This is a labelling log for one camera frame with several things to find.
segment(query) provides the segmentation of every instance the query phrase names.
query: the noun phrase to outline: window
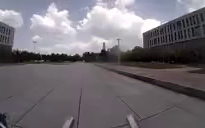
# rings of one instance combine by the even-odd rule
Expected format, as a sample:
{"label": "window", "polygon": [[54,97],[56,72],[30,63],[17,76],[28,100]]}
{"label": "window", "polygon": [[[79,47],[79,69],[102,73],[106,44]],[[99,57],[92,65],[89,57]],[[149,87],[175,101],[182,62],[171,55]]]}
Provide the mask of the window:
{"label": "window", "polygon": [[200,26],[195,27],[195,36],[199,37],[201,36],[201,28]]}
{"label": "window", "polygon": [[173,23],[172,25],[173,25],[173,29],[174,29],[174,31],[175,31],[175,30],[176,30],[175,24]]}
{"label": "window", "polygon": [[180,32],[177,33],[177,36],[178,36],[178,40],[181,39],[181,34],[180,34]]}
{"label": "window", "polygon": [[172,24],[170,24],[170,31],[172,32]]}
{"label": "window", "polygon": [[176,32],[174,33],[174,40],[175,41],[177,40],[177,33]]}
{"label": "window", "polygon": [[185,28],[185,22],[184,22],[184,20],[182,20],[182,24],[183,24],[183,27]]}
{"label": "window", "polygon": [[187,23],[187,26],[189,26],[188,18],[186,18],[186,23]]}
{"label": "window", "polygon": [[178,21],[178,22],[177,22],[177,29],[178,29],[178,30],[181,29],[181,21]]}
{"label": "window", "polygon": [[170,32],[170,25],[167,26],[167,32]]}
{"label": "window", "polygon": [[192,33],[192,37],[195,36],[195,29],[194,28],[191,28],[191,33]]}
{"label": "window", "polygon": [[181,31],[180,34],[181,39],[183,39],[183,31]]}
{"label": "window", "polygon": [[164,33],[165,33],[165,34],[167,33],[166,26],[164,27]]}
{"label": "window", "polygon": [[191,37],[191,29],[190,28],[188,29],[188,37],[189,38]]}
{"label": "window", "polygon": [[191,17],[189,18],[189,21],[190,21],[190,25],[193,25],[193,22],[192,22],[192,18],[191,18]]}
{"label": "window", "polygon": [[173,42],[173,34],[170,35],[170,39]]}
{"label": "window", "polygon": [[199,24],[200,21],[199,21],[199,18],[198,18],[198,14],[196,14],[195,17],[196,17],[196,22],[197,22],[197,24]]}
{"label": "window", "polygon": [[3,38],[3,36],[2,35],[0,35],[0,42],[2,42],[3,40],[2,40],[2,38]]}
{"label": "window", "polygon": [[193,21],[193,24],[196,24],[195,16],[192,16],[192,21]]}
{"label": "window", "polygon": [[165,38],[165,42],[168,42],[168,41],[167,41],[167,35],[166,35],[165,37],[166,37],[166,38]]}
{"label": "window", "polygon": [[184,39],[187,39],[187,32],[184,30]]}
{"label": "window", "polygon": [[205,24],[202,25],[203,34],[205,35]]}
{"label": "window", "polygon": [[201,22],[204,21],[203,13],[200,13]]}
{"label": "window", "polygon": [[154,45],[156,44],[156,38],[154,39]]}
{"label": "window", "polygon": [[169,42],[171,42],[171,37],[170,37],[170,34],[168,35],[168,37],[169,37]]}

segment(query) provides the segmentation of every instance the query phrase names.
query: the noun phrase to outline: pavement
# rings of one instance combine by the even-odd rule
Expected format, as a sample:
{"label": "pavement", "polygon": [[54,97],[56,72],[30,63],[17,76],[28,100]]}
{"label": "pavement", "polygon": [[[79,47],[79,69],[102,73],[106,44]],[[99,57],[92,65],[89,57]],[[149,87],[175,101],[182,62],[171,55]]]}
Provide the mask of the pavement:
{"label": "pavement", "polygon": [[0,66],[0,111],[23,128],[205,128],[205,101],[93,64]]}

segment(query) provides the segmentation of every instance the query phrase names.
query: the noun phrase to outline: sidewalk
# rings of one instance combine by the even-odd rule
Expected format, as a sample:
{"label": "sidewalk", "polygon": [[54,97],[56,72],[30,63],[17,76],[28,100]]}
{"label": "sidewalk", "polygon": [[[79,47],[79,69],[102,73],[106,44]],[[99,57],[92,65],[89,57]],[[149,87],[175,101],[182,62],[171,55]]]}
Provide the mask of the sidewalk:
{"label": "sidewalk", "polygon": [[114,64],[96,65],[109,70],[119,71],[118,73],[120,74],[133,78],[137,77],[135,79],[140,79],[174,91],[186,94],[192,93],[189,95],[199,98],[201,98],[200,96],[203,97],[205,95],[205,74],[189,73],[189,71],[199,70],[200,68],[185,67],[176,69],[147,69],[130,66],[118,66]]}

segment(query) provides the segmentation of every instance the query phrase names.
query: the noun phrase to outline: curb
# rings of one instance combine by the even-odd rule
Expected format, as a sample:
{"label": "curb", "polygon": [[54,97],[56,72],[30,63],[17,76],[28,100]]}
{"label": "curb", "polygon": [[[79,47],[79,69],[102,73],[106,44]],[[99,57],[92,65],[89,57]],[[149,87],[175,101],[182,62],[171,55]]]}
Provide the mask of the curb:
{"label": "curb", "polygon": [[199,99],[205,100],[205,90],[191,88],[191,87],[185,87],[185,86],[182,86],[179,84],[174,84],[174,83],[170,83],[170,82],[166,82],[166,81],[156,80],[153,78],[149,78],[149,77],[145,77],[145,76],[141,76],[141,75],[136,75],[133,73],[128,73],[128,72],[108,68],[108,67],[102,66],[102,65],[97,65],[97,64],[94,64],[94,65],[101,67],[101,68],[104,68],[106,70],[113,71],[115,73],[124,75],[124,76],[128,76],[128,77],[131,77],[131,78],[134,78],[137,80],[141,80],[141,81],[153,84],[153,85],[157,85],[159,87],[163,87],[163,88],[172,90],[174,92],[183,93],[183,94],[188,95],[188,96],[193,96],[193,97],[197,97]]}

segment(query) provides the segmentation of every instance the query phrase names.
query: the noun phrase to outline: tower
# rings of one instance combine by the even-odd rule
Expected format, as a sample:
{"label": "tower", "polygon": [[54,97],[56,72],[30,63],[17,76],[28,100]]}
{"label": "tower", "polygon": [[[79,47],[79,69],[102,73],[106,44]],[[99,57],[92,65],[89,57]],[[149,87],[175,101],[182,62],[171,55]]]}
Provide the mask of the tower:
{"label": "tower", "polygon": [[105,42],[103,42],[103,49],[102,50],[106,50],[106,45],[105,45]]}

